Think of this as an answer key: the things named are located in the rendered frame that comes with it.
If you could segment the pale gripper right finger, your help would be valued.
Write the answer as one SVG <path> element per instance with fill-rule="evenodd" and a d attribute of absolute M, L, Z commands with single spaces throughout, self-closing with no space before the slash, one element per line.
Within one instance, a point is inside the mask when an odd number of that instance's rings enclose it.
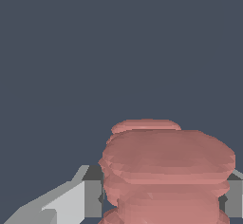
<path fill-rule="evenodd" d="M 219 209 L 228 217 L 243 218 L 243 174 L 234 169 L 227 180 L 230 190 L 218 199 Z"/>

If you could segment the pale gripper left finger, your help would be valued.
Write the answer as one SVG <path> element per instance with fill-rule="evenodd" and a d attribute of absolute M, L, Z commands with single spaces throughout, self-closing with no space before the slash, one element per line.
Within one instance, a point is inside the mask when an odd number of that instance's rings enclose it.
<path fill-rule="evenodd" d="M 82 165 L 74 178 L 20 207 L 4 224 L 80 224 L 103 212 L 103 171 Z"/>

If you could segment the pink lumpy object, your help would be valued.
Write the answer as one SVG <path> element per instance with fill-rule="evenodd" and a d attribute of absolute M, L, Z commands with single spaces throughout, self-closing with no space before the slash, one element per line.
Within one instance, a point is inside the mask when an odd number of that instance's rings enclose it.
<path fill-rule="evenodd" d="M 230 190 L 235 154 L 215 137 L 126 120 L 112 127 L 99 164 L 114 206 L 99 224 L 230 224 L 218 198 Z"/>

